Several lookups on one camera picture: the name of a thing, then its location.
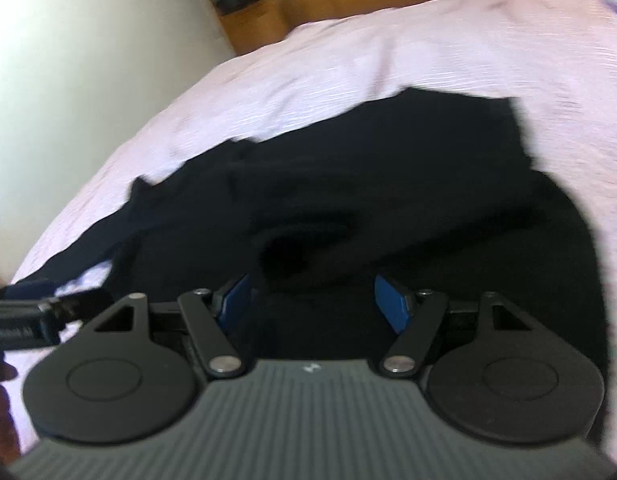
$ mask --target triangular cutout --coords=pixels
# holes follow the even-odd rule
[[[530,330],[524,321],[502,304],[493,305],[493,327],[496,330]]]
[[[124,306],[95,329],[96,332],[130,332],[133,330],[135,308]]]

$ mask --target circular pad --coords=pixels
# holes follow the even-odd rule
[[[535,359],[499,359],[484,368],[485,384],[496,394],[513,400],[539,399],[557,386],[557,372]]]
[[[585,436],[604,395],[591,361],[535,330],[492,332],[448,352],[426,388],[458,430],[508,445]]]
[[[123,359],[98,359],[79,365],[68,375],[68,387],[85,400],[122,399],[142,380],[140,369]]]
[[[157,433],[182,416],[195,394],[185,359],[124,332],[78,333],[24,383],[36,430],[80,444],[119,444]]]

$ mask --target metal rivet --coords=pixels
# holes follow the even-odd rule
[[[208,366],[218,374],[229,374],[236,371],[242,365],[237,357],[233,355],[218,355],[208,362]]]
[[[406,355],[393,355],[384,360],[384,368],[394,374],[410,372],[415,368],[415,361]]]

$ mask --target black clothing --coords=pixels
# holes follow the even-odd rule
[[[530,169],[508,100],[407,89],[261,143],[225,142],[30,278],[67,282],[112,258],[105,288],[174,300],[251,272],[264,294],[232,334],[270,358],[378,359],[395,334],[384,272],[455,299],[496,290],[607,370],[586,223]]]

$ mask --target bed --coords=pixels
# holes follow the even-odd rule
[[[434,0],[302,25],[218,66],[119,147],[14,280],[118,209],[137,176],[158,182],[226,139],[269,139],[408,86],[517,97],[535,165],[587,217],[611,321],[605,450],[617,461],[617,14],[602,0]],[[96,267],[73,285],[96,285],[105,273]],[[43,355],[12,352],[8,361],[24,377]],[[21,385],[20,378],[8,389],[27,449],[36,437]]]

